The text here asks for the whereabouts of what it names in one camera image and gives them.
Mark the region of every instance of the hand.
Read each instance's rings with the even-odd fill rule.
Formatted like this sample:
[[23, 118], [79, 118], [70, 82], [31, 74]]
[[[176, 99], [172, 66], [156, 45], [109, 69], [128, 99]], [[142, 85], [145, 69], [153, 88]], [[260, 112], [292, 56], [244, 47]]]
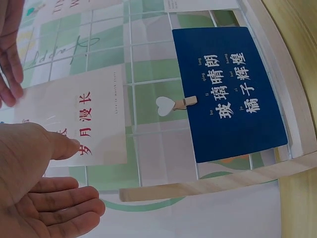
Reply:
[[8, 107], [13, 107], [16, 99], [23, 96], [20, 85], [23, 69], [16, 45], [23, 5], [24, 0], [0, 0], [0, 67], [10, 87], [0, 75], [0, 108], [2, 101]]
[[2, 238], [75, 238], [100, 222], [104, 203], [73, 178], [42, 178], [51, 159], [63, 160], [79, 142], [34, 123], [0, 124]]

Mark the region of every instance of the wooden table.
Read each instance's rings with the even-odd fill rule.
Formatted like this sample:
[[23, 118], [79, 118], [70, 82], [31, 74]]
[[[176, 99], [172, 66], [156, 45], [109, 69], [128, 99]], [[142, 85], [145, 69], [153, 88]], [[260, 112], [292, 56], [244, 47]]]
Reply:
[[[317, 125], [317, 1], [262, 0], [290, 51]], [[317, 169], [279, 180], [283, 238], [317, 237]]]

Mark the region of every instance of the white heart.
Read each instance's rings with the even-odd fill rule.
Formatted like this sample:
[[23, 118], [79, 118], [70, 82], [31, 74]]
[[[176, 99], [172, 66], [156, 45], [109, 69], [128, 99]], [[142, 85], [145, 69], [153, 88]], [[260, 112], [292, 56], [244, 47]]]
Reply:
[[175, 102], [167, 97], [157, 98], [158, 114], [161, 117], [167, 116], [174, 108]]

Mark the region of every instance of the fingernail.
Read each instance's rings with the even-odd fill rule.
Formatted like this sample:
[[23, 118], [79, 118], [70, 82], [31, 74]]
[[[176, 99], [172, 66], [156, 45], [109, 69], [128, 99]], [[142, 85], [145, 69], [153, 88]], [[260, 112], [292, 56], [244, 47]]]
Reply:
[[80, 142], [78, 140], [75, 139], [71, 139], [76, 145], [80, 145]]

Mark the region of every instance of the red chinese text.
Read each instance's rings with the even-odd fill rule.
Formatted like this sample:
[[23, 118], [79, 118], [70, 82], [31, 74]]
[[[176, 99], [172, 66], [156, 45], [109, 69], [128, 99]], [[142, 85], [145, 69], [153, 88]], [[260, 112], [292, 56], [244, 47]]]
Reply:
[[88, 121], [91, 120], [91, 108], [89, 110], [83, 109], [79, 111], [79, 120], [80, 121]]
[[88, 155], [88, 153], [90, 153], [91, 155], [93, 154], [91, 153], [91, 150], [87, 146], [84, 146], [84, 145], [80, 145], [79, 152], [80, 152], [80, 156], [83, 156], [84, 154]]
[[83, 94], [82, 96], [79, 96], [79, 98], [81, 99], [79, 103], [85, 104], [85, 102], [91, 102], [90, 92], [88, 92], [87, 95]]
[[89, 136], [89, 137], [91, 137], [91, 136], [88, 134], [88, 132], [91, 131], [90, 128], [83, 128], [83, 129], [80, 129], [79, 131], [80, 131], [80, 136]]

